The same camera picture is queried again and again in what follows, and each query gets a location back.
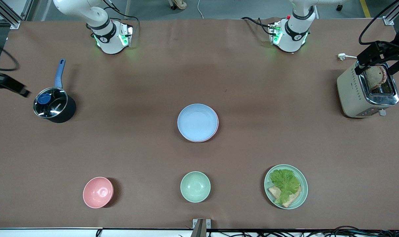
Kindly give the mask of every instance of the pink plate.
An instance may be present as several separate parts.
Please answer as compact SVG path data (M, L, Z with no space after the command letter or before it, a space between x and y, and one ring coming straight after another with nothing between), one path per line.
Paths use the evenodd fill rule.
M107 178L95 177L85 185L82 195L88 207L100 208L113 197L113 185Z

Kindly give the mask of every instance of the white cable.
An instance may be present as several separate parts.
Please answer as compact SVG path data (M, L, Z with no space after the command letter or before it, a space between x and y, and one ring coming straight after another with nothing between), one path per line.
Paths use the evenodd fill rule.
M199 10L199 2L200 2L200 1L201 1L201 0L198 0L198 6L196 6L196 9L198 9L198 12L201 14L202 19L204 19L204 15L202 15L201 10Z
M340 60L342 60L342 61L344 61L346 58L357 59L357 57L355 57L355 56L350 56L350 55L346 55L345 53L338 54L337 57L338 57Z

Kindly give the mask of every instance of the green bowl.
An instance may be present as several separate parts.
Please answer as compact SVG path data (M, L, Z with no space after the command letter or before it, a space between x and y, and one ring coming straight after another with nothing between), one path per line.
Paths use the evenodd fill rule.
M283 205L281 204L276 204L276 198L274 198L274 196L268 191L268 189L272 186L274 186L273 182L271 182L270 179L270 174L275 171L275 170L290 170L293 171L293 174L296 176L297 179L299 179L299 183L302 186L302 192L300 192L299 196L296 198L296 200L290 204L290 206L288 208L285 208ZM308 182L306 181L305 176L302 174L302 172L300 172L300 170L298 170L297 168L291 166L291 165L276 165L274 167L272 167L267 175L265 176L264 179L264 189L265 189L265 193L267 194L268 199L270 199L270 201L278 206L279 208L282 209L295 209L297 207L300 207L300 205L302 205L305 200L306 197L308 197Z
M211 183L204 173L192 171L183 177L180 191L186 200L195 203L201 202L210 194Z

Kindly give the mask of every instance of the lettuce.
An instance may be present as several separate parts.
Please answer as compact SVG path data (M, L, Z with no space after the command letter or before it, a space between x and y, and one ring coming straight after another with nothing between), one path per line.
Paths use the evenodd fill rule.
M289 196L299 190L299 180L290 170L275 170L270 174L273 184L281 190L279 198L275 203L282 204L289 200Z

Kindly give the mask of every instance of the shoe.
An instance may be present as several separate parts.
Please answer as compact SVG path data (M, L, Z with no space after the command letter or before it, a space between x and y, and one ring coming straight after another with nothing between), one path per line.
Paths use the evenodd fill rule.
M183 0L172 0L174 4L181 10L186 9L187 5Z

